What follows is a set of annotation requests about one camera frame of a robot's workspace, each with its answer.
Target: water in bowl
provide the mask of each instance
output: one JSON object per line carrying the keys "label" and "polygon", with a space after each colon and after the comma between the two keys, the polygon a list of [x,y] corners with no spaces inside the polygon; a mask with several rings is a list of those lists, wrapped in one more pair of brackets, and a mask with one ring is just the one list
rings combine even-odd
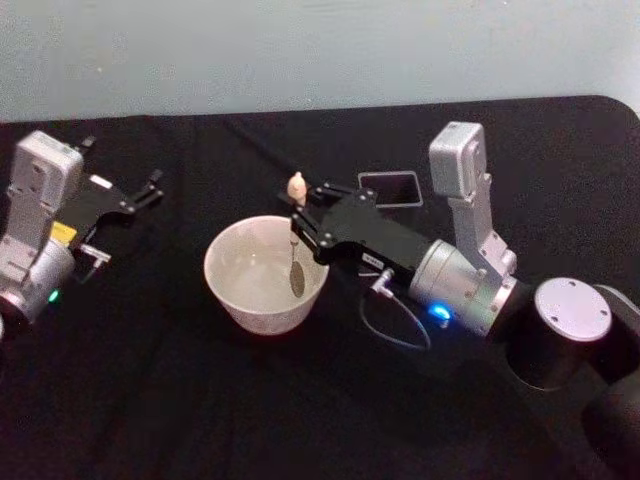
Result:
{"label": "water in bowl", "polygon": [[291,255],[286,251],[265,251],[236,257],[220,279],[220,293],[230,303],[246,310],[287,310],[296,298],[289,279]]}

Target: blue led light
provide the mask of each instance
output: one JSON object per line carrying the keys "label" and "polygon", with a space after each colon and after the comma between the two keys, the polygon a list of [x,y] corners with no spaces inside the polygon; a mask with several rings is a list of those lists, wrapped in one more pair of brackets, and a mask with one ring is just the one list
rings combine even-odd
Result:
{"label": "blue led light", "polygon": [[428,311],[429,315],[433,315],[440,320],[451,320],[451,310],[439,303],[431,305]]}

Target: green led light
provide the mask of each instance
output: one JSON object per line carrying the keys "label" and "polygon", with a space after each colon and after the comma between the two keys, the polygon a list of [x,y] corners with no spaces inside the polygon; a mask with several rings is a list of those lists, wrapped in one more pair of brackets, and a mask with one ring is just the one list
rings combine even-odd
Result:
{"label": "green led light", "polygon": [[55,302],[59,296],[60,296],[60,290],[56,288],[53,292],[51,292],[51,295],[49,295],[49,303]]}

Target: round cap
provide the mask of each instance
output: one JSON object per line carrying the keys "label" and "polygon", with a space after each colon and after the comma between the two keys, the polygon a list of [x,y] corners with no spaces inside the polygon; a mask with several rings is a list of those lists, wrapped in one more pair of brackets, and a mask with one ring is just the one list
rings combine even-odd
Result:
{"label": "round cap", "polygon": [[576,342],[593,342],[611,328],[611,309],[596,289],[573,278],[553,278],[538,287],[535,305],[556,333]]}

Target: bowl rim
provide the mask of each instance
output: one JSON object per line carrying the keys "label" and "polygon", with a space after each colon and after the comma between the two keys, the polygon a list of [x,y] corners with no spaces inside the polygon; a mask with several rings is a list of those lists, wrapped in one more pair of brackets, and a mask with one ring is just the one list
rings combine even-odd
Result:
{"label": "bowl rim", "polygon": [[228,305],[231,308],[238,310],[239,312],[242,313],[246,313],[249,315],[281,315],[281,314],[285,314],[285,313],[289,313],[292,312],[296,309],[298,309],[299,307],[305,305],[308,302],[314,302],[315,301],[315,297],[317,297],[317,295],[320,293],[320,290],[322,289],[322,287],[324,286],[324,284],[327,281],[327,277],[329,276],[329,266],[328,265],[319,265],[322,273],[321,273],[321,278],[320,281],[317,284],[317,288],[315,288],[315,292],[313,292],[309,297],[300,297],[299,299],[296,299],[296,302],[294,304],[292,304],[289,308],[286,308],[284,310],[273,310],[273,311],[257,311],[257,310],[250,310],[244,307],[241,307],[233,302],[228,301],[227,299],[224,298],[223,295],[220,294],[220,291],[215,288],[215,286],[212,285],[212,282],[209,281],[209,275],[207,274],[207,264],[209,263],[210,257],[213,255],[213,250],[216,246],[216,243],[221,241],[221,239],[225,236],[228,235],[230,233],[231,230],[234,230],[240,226],[242,226],[245,223],[253,223],[256,220],[275,220],[277,222],[280,223],[284,223],[284,222],[290,222],[291,219],[288,217],[282,217],[279,215],[258,215],[255,217],[248,217],[248,218],[244,218],[242,220],[239,220],[235,223],[232,223],[231,225],[229,225],[227,228],[225,228],[224,230],[222,230],[218,235],[215,236],[215,238],[213,239],[213,241],[209,244],[209,247],[207,248],[207,252],[205,253],[204,256],[204,262],[202,265],[202,270],[204,273],[204,279],[207,282],[207,285],[209,287],[209,290],[211,290],[211,292],[213,293],[213,295],[218,299],[218,301],[220,303],[222,303],[223,305]]}

